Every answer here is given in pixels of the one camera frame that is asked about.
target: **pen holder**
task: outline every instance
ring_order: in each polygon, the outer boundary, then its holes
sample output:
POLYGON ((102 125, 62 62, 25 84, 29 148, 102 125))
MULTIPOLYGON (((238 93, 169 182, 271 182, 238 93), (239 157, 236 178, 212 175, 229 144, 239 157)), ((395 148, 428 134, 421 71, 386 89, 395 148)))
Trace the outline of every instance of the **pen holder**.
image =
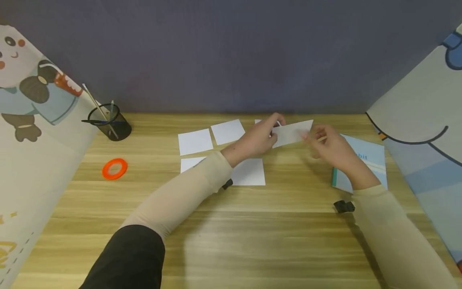
POLYGON ((126 139, 132 132, 132 127, 120 113, 119 107, 114 104, 104 104, 99 107, 106 118, 98 108, 94 108, 88 114, 88 121, 98 127, 112 141, 126 139))

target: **cartoon eye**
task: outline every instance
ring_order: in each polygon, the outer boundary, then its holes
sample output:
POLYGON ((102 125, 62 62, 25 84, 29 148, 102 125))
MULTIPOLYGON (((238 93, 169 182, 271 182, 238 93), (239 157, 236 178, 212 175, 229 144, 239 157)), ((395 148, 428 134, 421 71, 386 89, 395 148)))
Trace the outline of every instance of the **cartoon eye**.
POLYGON ((5 37, 5 42, 10 46, 16 46, 16 41, 9 36, 5 37))

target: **book cover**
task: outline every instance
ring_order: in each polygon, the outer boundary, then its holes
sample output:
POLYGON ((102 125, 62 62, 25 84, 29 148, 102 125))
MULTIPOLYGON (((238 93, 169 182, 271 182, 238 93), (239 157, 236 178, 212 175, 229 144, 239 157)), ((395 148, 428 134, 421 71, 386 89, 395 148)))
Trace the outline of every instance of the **book cover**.
MULTIPOLYGON (((358 157, 372 170, 383 186, 388 190, 387 171, 385 169, 385 147, 351 136, 342 136, 350 144, 358 157)), ((346 174, 336 168, 334 168, 332 186, 353 193, 353 188, 346 174)))

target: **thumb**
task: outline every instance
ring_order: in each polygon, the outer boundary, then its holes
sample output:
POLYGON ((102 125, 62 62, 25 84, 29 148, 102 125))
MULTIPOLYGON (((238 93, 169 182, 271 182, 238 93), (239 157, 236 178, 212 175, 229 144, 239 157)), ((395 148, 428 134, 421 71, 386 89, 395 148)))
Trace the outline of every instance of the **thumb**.
POLYGON ((278 134, 273 133, 270 138, 268 138, 268 143, 270 148, 278 141, 278 134))
POLYGON ((322 144, 317 141, 314 137, 310 135, 310 132, 305 130, 300 132, 300 136, 305 140, 306 143, 309 143, 316 151, 322 150, 322 144))

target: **wood grain surface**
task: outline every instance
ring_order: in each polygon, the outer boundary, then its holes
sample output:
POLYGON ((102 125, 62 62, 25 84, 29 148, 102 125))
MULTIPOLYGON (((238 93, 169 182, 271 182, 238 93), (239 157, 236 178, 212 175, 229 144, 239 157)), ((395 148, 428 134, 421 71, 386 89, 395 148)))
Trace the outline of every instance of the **wood grain surface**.
MULTIPOLYGON (((129 138, 98 134, 23 266, 13 288, 77 288, 125 217, 180 171, 177 134, 265 115, 126 114, 129 138), (128 162, 115 181, 101 176, 113 158, 128 162)), ((366 115, 293 115, 380 143, 366 115)), ((216 146, 220 150, 226 145, 216 146)), ((186 157, 206 156, 209 152, 186 157)), ((303 143, 263 156, 266 186, 232 186, 211 196, 166 241, 162 288, 387 288, 351 214, 333 203, 332 168, 303 143)), ((462 284, 461 274, 387 152, 389 188, 462 284)))

